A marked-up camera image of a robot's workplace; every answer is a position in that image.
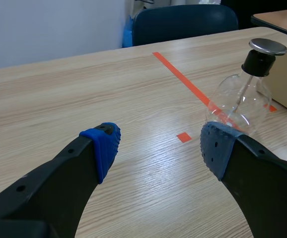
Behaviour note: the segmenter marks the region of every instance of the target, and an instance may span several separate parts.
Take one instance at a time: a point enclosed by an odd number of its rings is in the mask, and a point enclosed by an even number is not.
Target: orange tape line
[[[153,52],[153,55],[157,57],[158,60],[163,63],[175,76],[177,76],[180,81],[187,86],[190,91],[197,96],[201,102],[203,102],[206,106],[209,105],[210,100],[208,97],[198,89],[186,76],[184,76],[179,70],[177,70],[165,57],[163,57],[159,52]],[[222,110],[215,104],[211,106],[215,115],[217,115],[223,123],[229,122],[233,127],[240,130],[236,123],[234,123],[228,116],[222,112]]]
[[[191,83],[191,81],[179,70],[177,70],[165,57],[163,57],[159,52],[154,52],[153,55],[156,56],[158,60],[160,60],[161,63],[163,63],[163,65],[166,66],[175,76],[177,76],[177,78],[180,79],[180,81],[187,86],[187,88],[190,89],[190,91],[194,93],[194,95],[197,96],[201,102],[203,102],[206,106],[209,104],[210,100],[207,98],[207,96],[201,92],[200,89],[194,86],[194,84]]]

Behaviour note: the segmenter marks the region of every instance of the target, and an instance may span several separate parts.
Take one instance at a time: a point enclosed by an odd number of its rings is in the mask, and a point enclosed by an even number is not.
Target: blue rubber fingertip
[[[220,122],[207,122],[201,130],[201,153],[210,171],[222,180],[235,140],[244,133]]]
[[[116,124],[112,122],[105,122],[103,124],[109,124],[114,126],[113,133],[108,135],[102,130],[91,128],[82,131],[79,134],[91,138],[94,142],[96,168],[99,184],[103,182],[110,166],[114,162],[121,138],[120,128]]]

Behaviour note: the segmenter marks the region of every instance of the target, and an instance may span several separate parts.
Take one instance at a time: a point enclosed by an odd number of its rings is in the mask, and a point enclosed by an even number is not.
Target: white wall
[[[116,49],[133,0],[0,0],[0,67]]]

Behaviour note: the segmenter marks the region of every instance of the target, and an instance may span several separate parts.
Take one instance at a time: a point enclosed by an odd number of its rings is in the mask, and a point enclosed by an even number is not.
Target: blue chair
[[[139,12],[133,22],[133,46],[238,30],[232,9],[223,5],[178,5]]]

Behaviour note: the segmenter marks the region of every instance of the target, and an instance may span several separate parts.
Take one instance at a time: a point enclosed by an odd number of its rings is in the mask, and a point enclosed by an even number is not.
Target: wood grain surface
[[[287,10],[254,14],[254,17],[287,30]]]
[[[239,72],[256,37],[287,46],[287,35],[252,28],[0,69],[0,191],[80,131],[112,121],[122,132],[119,153],[76,237],[251,238],[201,157],[206,107],[152,52],[210,97]],[[287,109],[274,106],[254,137],[287,160]],[[192,140],[182,143],[183,132]]]

